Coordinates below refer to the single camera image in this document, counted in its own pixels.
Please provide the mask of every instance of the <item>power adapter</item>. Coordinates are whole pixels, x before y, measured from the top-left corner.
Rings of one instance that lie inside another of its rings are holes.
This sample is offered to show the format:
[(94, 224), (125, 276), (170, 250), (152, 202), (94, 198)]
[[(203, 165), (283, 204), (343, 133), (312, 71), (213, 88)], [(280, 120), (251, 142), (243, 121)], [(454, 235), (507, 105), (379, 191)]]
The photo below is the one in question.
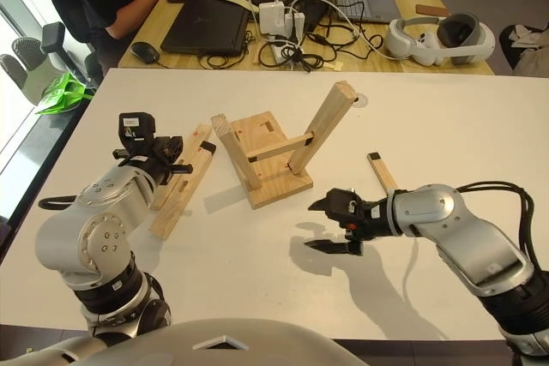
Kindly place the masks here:
[[(295, 27), (296, 39), (290, 39), (292, 37), (293, 28)], [(286, 13), (284, 15), (284, 28), (287, 39), (292, 42), (301, 44), (303, 41), (303, 30), (305, 27), (305, 15), (303, 13)]]
[(263, 34), (284, 36), (284, 3), (269, 2), (259, 5), (259, 31)]

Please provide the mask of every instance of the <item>wooden plank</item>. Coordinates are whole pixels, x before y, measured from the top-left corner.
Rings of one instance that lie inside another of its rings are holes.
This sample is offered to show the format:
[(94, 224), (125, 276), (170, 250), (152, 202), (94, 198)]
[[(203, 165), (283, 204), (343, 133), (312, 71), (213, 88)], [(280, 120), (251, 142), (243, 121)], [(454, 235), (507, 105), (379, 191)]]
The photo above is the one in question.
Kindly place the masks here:
[[(207, 141), (212, 133), (212, 127), (209, 124), (199, 124), (195, 130), (193, 130), (187, 139), (183, 142), (183, 152), (176, 161), (177, 165), (189, 163), (189, 159), (195, 154), (198, 147), (203, 141)], [(179, 184), (183, 175), (173, 175), (172, 179), (166, 186), (159, 186), (154, 194), (154, 201), (151, 205), (151, 210), (160, 210), (160, 208), (166, 203), (168, 196), (172, 193), (173, 189)]]
[(377, 179), (383, 186), (385, 193), (389, 193), (390, 190), (398, 189), (395, 179), (389, 173), (389, 169), (381, 159), (381, 155), (378, 152), (368, 153), (368, 161), (370, 162), (371, 168), (376, 172)]
[(244, 174), (247, 179), (247, 184), (252, 189), (261, 188), (261, 180), (252, 169), (244, 149), (240, 146), (237, 136), (234, 134), (231, 125), (226, 120), (225, 115), (220, 114), (212, 117), (212, 126), (214, 127), (217, 137), (220, 138), (223, 146), (229, 153), (232, 164), (236, 165), (238, 169)]
[[(241, 147), (247, 153), (287, 141), (281, 126), (270, 111), (234, 121), (231, 126), (238, 135)], [(237, 169), (252, 208), (257, 209), (312, 188), (312, 179), (305, 170), (294, 175), (288, 168), (287, 163), (291, 155), (289, 152), (281, 153), (249, 164), (261, 178), (262, 186), (259, 189), (247, 187), (244, 175)]]
[(181, 214), (195, 193), (198, 184), (202, 181), (206, 170), (212, 163), (214, 153), (206, 148), (199, 147), (190, 158), (193, 172), (189, 175), (181, 175), (177, 190), (173, 190), (166, 204), (159, 210), (151, 224), (149, 231), (166, 240), (179, 221)]
[(314, 133), (315, 138), (309, 146), (296, 149), (290, 158), (288, 164), (293, 173), (300, 173), (307, 166), (356, 98), (354, 89), (346, 81), (338, 81), (334, 84), (305, 131), (305, 133)]
[(277, 154), (290, 152), (298, 147), (307, 145), (307, 141), (312, 141), (313, 137), (314, 135), (312, 133), (305, 133), (304, 135), (294, 137), (293, 139), (288, 139), (282, 143), (275, 143), (274, 145), (267, 146), (259, 150), (252, 150), (251, 152), (248, 152), (246, 156), (248, 157), (250, 163), (272, 158)]

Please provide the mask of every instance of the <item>person's arm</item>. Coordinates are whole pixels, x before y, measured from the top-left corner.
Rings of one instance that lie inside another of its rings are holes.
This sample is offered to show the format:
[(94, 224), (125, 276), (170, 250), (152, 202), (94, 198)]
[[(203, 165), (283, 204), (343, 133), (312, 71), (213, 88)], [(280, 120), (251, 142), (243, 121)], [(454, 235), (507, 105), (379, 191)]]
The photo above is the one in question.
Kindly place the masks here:
[(106, 31), (114, 38), (121, 39), (135, 31), (144, 21), (158, 0), (134, 0), (117, 11), (117, 19)]

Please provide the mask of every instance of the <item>laptop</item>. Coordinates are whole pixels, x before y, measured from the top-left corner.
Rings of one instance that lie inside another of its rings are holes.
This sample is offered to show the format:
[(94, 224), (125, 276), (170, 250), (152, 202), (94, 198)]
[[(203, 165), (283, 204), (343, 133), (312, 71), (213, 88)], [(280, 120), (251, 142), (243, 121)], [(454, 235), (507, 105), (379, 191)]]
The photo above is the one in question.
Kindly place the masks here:
[(160, 49), (191, 55), (237, 56), (244, 45), (248, 13), (224, 0), (191, 0), (181, 8)]
[[(360, 3), (349, 7), (341, 6), (356, 2), (364, 3), (364, 12)], [(347, 15), (350, 21), (389, 23), (394, 19), (401, 18), (401, 12), (396, 6), (395, 0), (335, 0), (335, 4)]]

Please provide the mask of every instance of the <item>black laptop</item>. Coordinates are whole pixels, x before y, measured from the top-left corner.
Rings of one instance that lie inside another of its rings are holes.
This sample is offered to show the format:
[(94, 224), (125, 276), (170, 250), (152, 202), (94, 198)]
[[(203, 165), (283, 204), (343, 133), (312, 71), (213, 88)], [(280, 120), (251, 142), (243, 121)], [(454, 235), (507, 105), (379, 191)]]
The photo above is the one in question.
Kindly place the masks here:
[(191, 55), (237, 56), (242, 52), (248, 10), (223, 0), (184, 4), (160, 48)]

